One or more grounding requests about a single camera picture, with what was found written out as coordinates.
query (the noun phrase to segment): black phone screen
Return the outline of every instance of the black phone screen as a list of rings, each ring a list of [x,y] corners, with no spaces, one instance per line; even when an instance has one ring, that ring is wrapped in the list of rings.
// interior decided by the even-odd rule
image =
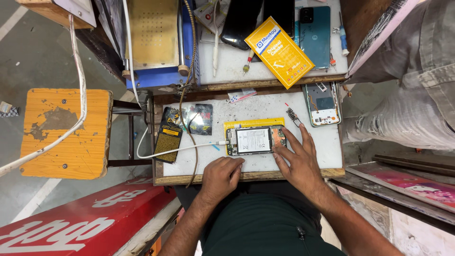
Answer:
[[[255,29],[263,0],[231,0],[221,40],[242,50],[250,47],[244,41]]]
[[[280,25],[288,36],[294,38],[295,0],[264,0],[264,20],[270,16]]]

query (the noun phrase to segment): yellow meetoo packet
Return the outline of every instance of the yellow meetoo packet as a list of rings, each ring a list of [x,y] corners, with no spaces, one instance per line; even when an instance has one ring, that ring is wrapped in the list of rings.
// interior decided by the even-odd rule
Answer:
[[[245,42],[286,89],[314,67],[272,17],[266,19]]]

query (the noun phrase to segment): hand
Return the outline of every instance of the hand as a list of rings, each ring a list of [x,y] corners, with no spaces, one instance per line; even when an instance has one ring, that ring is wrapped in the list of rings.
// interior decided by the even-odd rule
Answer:
[[[201,199],[206,203],[217,205],[228,194],[237,188],[242,172],[243,158],[220,157],[209,163],[204,169]]]
[[[325,183],[322,180],[316,159],[313,138],[302,123],[299,128],[302,133],[303,145],[288,129],[283,127],[282,131],[295,153],[286,147],[272,147],[275,152],[273,157],[285,179],[306,197],[311,197]],[[284,161],[283,157],[289,161],[290,166]]]

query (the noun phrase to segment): man's left hand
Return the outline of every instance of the man's left hand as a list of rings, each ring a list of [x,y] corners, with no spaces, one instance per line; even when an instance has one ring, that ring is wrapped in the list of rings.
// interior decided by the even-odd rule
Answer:
[[[209,163],[204,169],[201,199],[211,205],[217,205],[237,188],[242,172],[243,158],[220,157]]]

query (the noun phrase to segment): smartphone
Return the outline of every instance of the smartphone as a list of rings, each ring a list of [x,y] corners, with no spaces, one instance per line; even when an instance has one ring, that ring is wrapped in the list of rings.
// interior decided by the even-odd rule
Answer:
[[[321,127],[341,122],[336,87],[335,82],[305,85],[312,126]]]
[[[256,29],[263,0],[231,0],[226,22],[221,33],[221,41],[244,51],[250,47],[245,42]]]
[[[272,147],[287,147],[283,125],[229,128],[226,130],[227,154],[251,155],[273,153]]]
[[[300,49],[315,65],[313,70],[330,67],[330,7],[300,9]]]
[[[264,0],[264,20],[270,16],[280,25],[288,36],[294,38],[295,0]]]

